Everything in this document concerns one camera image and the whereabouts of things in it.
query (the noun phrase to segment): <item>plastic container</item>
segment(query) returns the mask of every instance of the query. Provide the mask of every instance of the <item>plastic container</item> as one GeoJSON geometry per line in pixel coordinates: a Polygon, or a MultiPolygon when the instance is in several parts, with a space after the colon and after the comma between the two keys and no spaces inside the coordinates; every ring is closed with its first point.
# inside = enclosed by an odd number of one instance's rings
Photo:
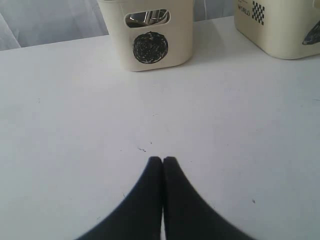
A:
{"type": "Polygon", "coordinates": [[[192,56],[193,0],[98,0],[98,3],[126,69],[166,68],[180,65],[192,56]],[[134,18],[139,19],[143,13],[167,15],[156,24],[139,25],[134,18]]]}
{"type": "Polygon", "coordinates": [[[267,54],[320,54],[320,0],[234,0],[236,28],[267,54]]]}

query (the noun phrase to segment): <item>cream storage basket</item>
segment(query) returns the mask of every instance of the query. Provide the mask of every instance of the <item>cream storage basket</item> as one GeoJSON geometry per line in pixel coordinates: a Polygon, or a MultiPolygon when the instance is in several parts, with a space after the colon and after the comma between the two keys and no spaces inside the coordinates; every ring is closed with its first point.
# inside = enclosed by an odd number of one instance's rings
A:
{"type": "Polygon", "coordinates": [[[320,54],[320,0],[234,0],[236,28],[267,54],[320,54]]]}
{"type": "Polygon", "coordinates": [[[144,71],[192,56],[193,0],[98,0],[124,67],[144,71]]]}

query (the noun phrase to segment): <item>white table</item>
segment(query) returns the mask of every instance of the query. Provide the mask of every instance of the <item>white table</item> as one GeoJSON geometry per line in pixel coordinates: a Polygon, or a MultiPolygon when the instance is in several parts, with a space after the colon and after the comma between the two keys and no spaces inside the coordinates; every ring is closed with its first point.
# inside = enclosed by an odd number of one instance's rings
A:
{"type": "Polygon", "coordinates": [[[73,240],[149,156],[258,240],[319,239],[320,56],[272,58],[232,17],[194,33],[190,61],[146,72],[109,36],[0,52],[0,239],[73,240]]]}

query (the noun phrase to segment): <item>black scribble circle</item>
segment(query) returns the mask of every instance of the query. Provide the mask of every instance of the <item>black scribble circle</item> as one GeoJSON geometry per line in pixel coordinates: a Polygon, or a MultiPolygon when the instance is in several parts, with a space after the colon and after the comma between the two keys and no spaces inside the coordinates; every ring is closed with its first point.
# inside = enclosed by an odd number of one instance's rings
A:
{"type": "Polygon", "coordinates": [[[133,54],[143,64],[155,64],[168,53],[168,41],[164,35],[148,32],[139,35],[133,43],[133,54]]]}

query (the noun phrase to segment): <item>white wall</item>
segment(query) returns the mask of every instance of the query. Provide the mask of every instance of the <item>white wall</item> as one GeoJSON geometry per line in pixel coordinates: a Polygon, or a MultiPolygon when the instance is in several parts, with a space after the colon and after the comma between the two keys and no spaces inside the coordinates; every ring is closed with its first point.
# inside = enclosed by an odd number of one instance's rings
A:
{"type": "MultiPolygon", "coordinates": [[[[230,16],[233,1],[195,0],[194,20],[230,16]]],[[[105,34],[97,0],[0,0],[0,50],[105,34]]]]}

